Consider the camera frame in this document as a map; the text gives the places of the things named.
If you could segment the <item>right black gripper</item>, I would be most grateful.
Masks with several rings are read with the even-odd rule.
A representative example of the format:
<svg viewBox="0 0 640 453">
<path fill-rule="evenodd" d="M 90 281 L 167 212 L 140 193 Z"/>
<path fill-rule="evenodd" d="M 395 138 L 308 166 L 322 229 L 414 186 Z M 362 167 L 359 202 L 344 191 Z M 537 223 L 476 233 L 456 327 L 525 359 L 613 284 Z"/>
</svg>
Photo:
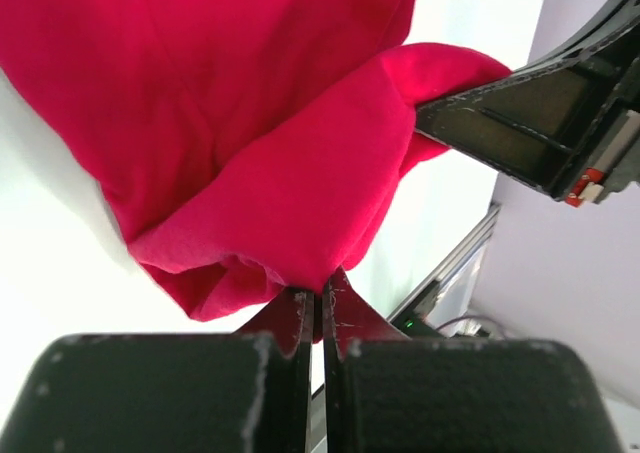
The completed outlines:
<svg viewBox="0 0 640 453">
<path fill-rule="evenodd" d="M 574 207 L 639 180 L 639 0 L 608 0 L 510 76 L 417 110 L 421 133 Z"/>
</svg>

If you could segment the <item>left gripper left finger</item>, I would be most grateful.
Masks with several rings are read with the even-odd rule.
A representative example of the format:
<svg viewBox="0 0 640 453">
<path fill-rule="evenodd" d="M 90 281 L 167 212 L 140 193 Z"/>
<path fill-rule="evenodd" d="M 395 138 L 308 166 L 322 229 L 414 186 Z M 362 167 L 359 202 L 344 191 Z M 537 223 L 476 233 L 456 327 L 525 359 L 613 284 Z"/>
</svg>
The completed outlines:
<svg viewBox="0 0 640 453">
<path fill-rule="evenodd" d="M 13 452 L 305 452 L 314 296 L 288 289 L 231 334 L 76 334 L 35 362 Z"/>
</svg>

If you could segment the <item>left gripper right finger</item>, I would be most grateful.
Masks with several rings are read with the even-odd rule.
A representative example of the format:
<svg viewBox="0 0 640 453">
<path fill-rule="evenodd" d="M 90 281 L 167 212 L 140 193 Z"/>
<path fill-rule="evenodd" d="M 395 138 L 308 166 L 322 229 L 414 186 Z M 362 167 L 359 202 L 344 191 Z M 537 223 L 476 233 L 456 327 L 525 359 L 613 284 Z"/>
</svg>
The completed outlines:
<svg viewBox="0 0 640 453">
<path fill-rule="evenodd" d="M 619 452 L 586 364 L 549 340 L 410 338 L 343 270 L 322 296 L 332 452 Z"/>
</svg>

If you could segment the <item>red t shirt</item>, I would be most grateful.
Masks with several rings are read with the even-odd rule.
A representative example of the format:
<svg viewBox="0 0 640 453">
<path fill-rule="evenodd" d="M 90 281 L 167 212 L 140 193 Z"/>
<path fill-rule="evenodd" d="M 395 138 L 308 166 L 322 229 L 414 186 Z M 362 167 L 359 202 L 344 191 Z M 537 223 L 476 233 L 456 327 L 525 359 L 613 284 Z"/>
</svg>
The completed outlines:
<svg viewBox="0 0 640 453">
<path fill-rule="evenodd" d="M 320 292 L 442 144 L 418 105 L 509 75 L 407 44 L 415 0 L 1 0 L 1 67 L 193 320 Z"/>
</svg>

